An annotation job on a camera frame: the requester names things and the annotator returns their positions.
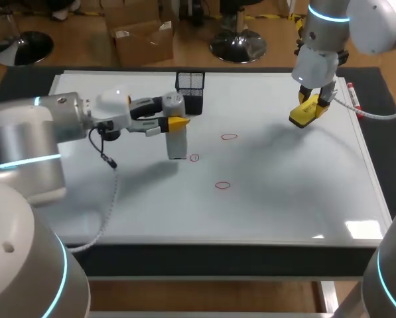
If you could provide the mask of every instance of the black chair base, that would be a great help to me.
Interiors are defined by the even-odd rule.
[[[46,58],[53,51],[52,38],[41,32],[22,32],[0,42],[0,64],[26,66]]]
[[[250,30],[239,34],[225,30],[213,39],[210,50],[226,62],[251,63],[265,55],[267,43],[258,33]]]

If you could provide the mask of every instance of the wooden floor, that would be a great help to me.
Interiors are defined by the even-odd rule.
[[[208,0],[213,13],[217,1]],[[297,13],[306,13],[308,0],[298,0]],[[277,0],[265,0],[247,8],[247,14],[278,14]],[[40,30],[49,34],[54,52],[40,65],[46,66],[116,66],[103,18],[70,17],[55,23],[44,17],[17,17],[21,30]],[[268,51],[260,61],[248,66],[233,65],[213,57],[208,43],[218,31],[217,22],[196,29],[181,23],[174,39],[174,59],[154,66],[194,67],[293,67],[297,31],[284,19],[248,21],[251,30],[267,41]],[[0,39],[10,34],[0,21]],[[396,101],[396,51],[369,57],[358,54],[349,44],[351,56],[347,66],[377,66]],[[5,68],[0,66],[0,78]],[[338,282],[338,297],[344,299],[353,282]],[[93,310],[137,311],[289,311],[316,312],[314,284],[310,282],[92,282]]]

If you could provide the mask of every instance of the gray robot arm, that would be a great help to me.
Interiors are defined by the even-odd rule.
[[[348,59],[345,44],[350,36],[364,54],[396,49],[396,0],[310,1],[292,72],[294,80],[301,84],[301,105],[290,115],[291,122],[298,127],[306,127],[329,108],[336,93],[331,83],[338,66]],[[322,93],[309,101],[316,88],[321,88]],[[315,105],[313,111],[304,114],[310,104]]]
[[[16,189],[33,206],[58,201],[66,192],[58,144],[86,138],[92,129],[106,140],[115,140],[122,129],[147,136],[165,133],[168,157],[186,157],[189,119],[181,94],[132,102],[119,88],[100,95],[96,103],[114,115],[93,118],[90,101],[77,93],[0,103],[0,182]],[[158,119],[139,119],[159,112],[163,116]]]

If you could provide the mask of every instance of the black mesh pencil holder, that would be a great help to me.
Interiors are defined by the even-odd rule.
[[[204,106],[205,73],[178,72],[176,90],[184,97],[187,115],[201,115]]]

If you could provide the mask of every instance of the red circle marking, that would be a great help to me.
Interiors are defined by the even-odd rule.
[[[226,181],[216,183],[216,188],[220,190],[227,190],[229,187],[231,187],[231,184]]]
[[[223,140],[231,140],[231,139],[236,139],[237,135],[236,134],[224,134],[222,135]]]
[[[199,161],[199,155],[198,154],[191,154],[189,157],[191,162],[197,162]]]

